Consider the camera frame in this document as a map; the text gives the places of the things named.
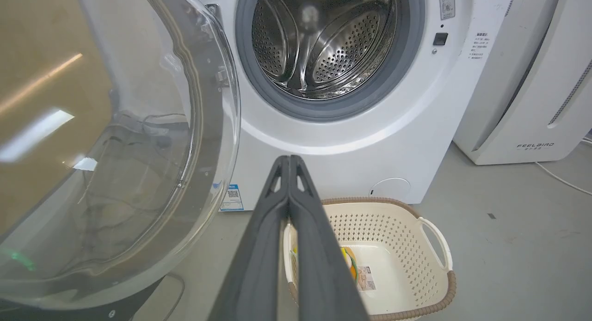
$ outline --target basket bottom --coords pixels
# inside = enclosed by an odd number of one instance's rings
[[[384,244],[372,241],[340,241],[339,245],[351,248],[355,254],[360,277],[368,272],[363,267],[370,268],[370,276],[366,275],[366,279],[371,277],[373,283],[362,279],[358,281],[359,287],[361,284],[364,286],[360,295],[368,314],[388,314],[416,308],[405,270],[401,264],[394,262]]]

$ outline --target white cable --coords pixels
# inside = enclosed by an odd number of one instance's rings
[[[589,138],[584,137],[583,140],[581,140],[581,142],[585,142],[587,144],[592,145],[592,140],[590,140]],[[541,163],[539,163],[538,161],[535,161],[535,164],[539,165],[540,168],[542,168],[545,172],[549,173],[550,176],[554,177],[555,179],[559,180],[560,182],[563,182],[564,184],[570,186],[571,188],[574,188],[575,190],[579,190],[581,192],[583,192],[584,194],[588,194],[590,196],[592,196],[592,192],[589,192],[587,190],[583,190],[582,188],[571,184],[569,182],[567,182],[566,180],[561,179],[559,176],[556,176],[555,174],[551,173],[551,171],[549,171],[548,169],[546,169],[543,165],[541,165]]]

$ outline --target washing machine door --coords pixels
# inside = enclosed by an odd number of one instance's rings
[[[130,296],[226,193],[240,109],[222,27],[198,0],[0,5],[0,301]]]

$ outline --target instruction sticker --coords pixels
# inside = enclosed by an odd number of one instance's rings
[[[440,19],[448,19],[455,16],[454,0],[440,0]]]
[[[220,205],[220,211],[243,211],[244,209],[239,185],[229,185],[224,201]]]
[[[491,44],[489,34],[486,32],[478,32],[473,39],[473,45],[471,46],[471,52],[469,53],[469,59],[471,60],[482,60],[486,56],[486,52]]]
[[[376,291],[376,283],[369,266],[358,266],[358,291]]]

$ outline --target brand logo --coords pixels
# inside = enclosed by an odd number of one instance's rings
[[[516,148],[518,150],[541,150],[542,148],[550,148],[554,145],[554,142],[540,142],[531,144],[518,144]]]

